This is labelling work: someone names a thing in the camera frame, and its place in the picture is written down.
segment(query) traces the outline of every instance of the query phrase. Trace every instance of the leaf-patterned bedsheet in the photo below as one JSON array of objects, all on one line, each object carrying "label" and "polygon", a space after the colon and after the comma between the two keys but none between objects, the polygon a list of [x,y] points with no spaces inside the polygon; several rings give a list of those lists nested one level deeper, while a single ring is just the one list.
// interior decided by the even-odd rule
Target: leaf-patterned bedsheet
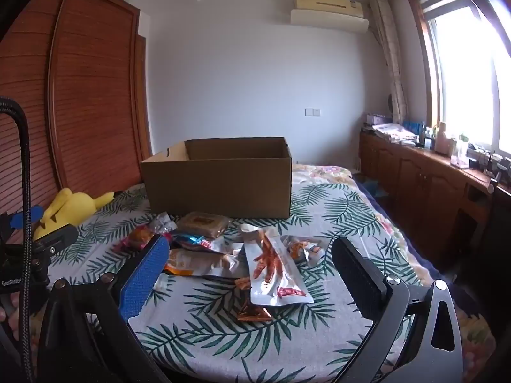
[{"label": "leaf-patterned bedsheet", "polygon": [[[363,256],[385,274],[407,283],[419,278],[407,262],[402,235],[371,207],[349,178],[341,176],[292,186],[288,220],[234,220],[226,235],[234,238],[242,222],[275,225],[282,234],[322,236],[330,243],[347,236]],[[79,237],[50,266],[53,282],[97,280],[116,272],[131,254],[112,247],[151,214],[144,185],[122,193],[79,227]],[[312,304],[270,309],[271,322],[238,322],[241,296],[233,280],[162,274],[166,287],[153,290],[140,315],[129,324],[154,359],[167,367],[217,382],[292,383],[331,380],[346,364],[371,325],[362,318],[331,260],[330,248],[319,265],[299,269]],[[399,356],[411,319],[402,323],[385,367]]]}]

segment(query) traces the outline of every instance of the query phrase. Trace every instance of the air conditioner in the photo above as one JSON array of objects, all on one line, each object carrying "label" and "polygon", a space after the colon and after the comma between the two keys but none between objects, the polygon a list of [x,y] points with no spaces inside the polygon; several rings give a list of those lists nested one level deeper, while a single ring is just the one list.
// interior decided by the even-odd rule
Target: air conditioner
[{"label": "air conditioner", "polygon": [[346,32],[364,33],[369,21],[364,18],[362,4],[351,0],[295,0],[291,24],[336,28]]}]

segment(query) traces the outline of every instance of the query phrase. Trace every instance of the mattress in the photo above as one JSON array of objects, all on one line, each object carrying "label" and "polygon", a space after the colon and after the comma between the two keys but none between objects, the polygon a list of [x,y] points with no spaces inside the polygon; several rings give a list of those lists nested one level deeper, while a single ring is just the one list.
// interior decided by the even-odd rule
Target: mattress
[{"label": "mattress", "polygon": [[[53,258],[50,285],[58,278],[78,284],[95,281],[104,272],[117,272],[132,254],[116,253],[114,245],[154,217],[144,185],[123,192],[79,226],[76,243]],[[226,237],[234,239],[241,223],[276,226],[282,235],[321,236],[330,243],[346,236],[384,274],[425,286],[439,277],[341,167],[294,166],[291,217],[234,220]],[[242,297],[232,279],[162,274],[141,313],[129,324],[161,366],[199,379],[328,381],[351,358],[371,321],[362,318],[354,305],[332,263],[330,248],[317,266],[301,264],[299,269],[314,303],[273,308],[270,322],[236,320]],[[477,309],[463,309],[455,302],[468,381],[492,353],[495,340]],[[98,326],[94,318],[91,321]],[[392,369],[411,321],[411,317],[404,319],[381,373]]]}]

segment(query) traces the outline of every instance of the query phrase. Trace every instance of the floral blanket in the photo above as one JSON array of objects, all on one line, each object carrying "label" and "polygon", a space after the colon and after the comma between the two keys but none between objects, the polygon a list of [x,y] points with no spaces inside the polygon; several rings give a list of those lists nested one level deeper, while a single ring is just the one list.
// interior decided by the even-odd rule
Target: floral blanket
[{"label": "floral blanket", "polygon": [[[291,200],[289,219],[234,220],[226,236],[234,240],[240,223],[276,226],[283,235],[327,237],[330,243],[347,236],[384,274],[398,275],[409,284],[432,283],[406,239],[375,210],[348,170],[295,166]],[[117,272],[132,254],[115,253],[113,246],[154,217],[144,185],[122,193],[78,228],[74,245],[53,258],[50,285],[62,277],[84,283],[104,272]],[[162,274],[140,315],[129,324],[158,363],[200,379],[329,381],[360,345],[371,322],[354,305],[335,270],[330,248],[317,266],[301,263],[298,268],[314,303],[271,309],[270,322],[236,320],[242,296],[231,279]],[[491,354],[495,341],[482,317],[458,309],[458,318],[469,380]],[[410,326],[407,317],[382,373],[392,369]]]}]

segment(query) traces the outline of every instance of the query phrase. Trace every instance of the pikachu plush toy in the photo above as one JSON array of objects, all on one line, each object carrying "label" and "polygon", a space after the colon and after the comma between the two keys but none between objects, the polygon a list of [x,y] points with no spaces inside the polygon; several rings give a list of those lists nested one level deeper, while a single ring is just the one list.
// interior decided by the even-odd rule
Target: pikachu plush toy
[{"label": "pikachu plush toy", "polygon": [[60,190],[45,210],[40,226],[34,232],[34,240],[67,224],[75,227],[81,225],[97,210],[110,203],[115,195],[117,194],[111,192],[93,199],[85,193],[73,193],[68,188]]}]

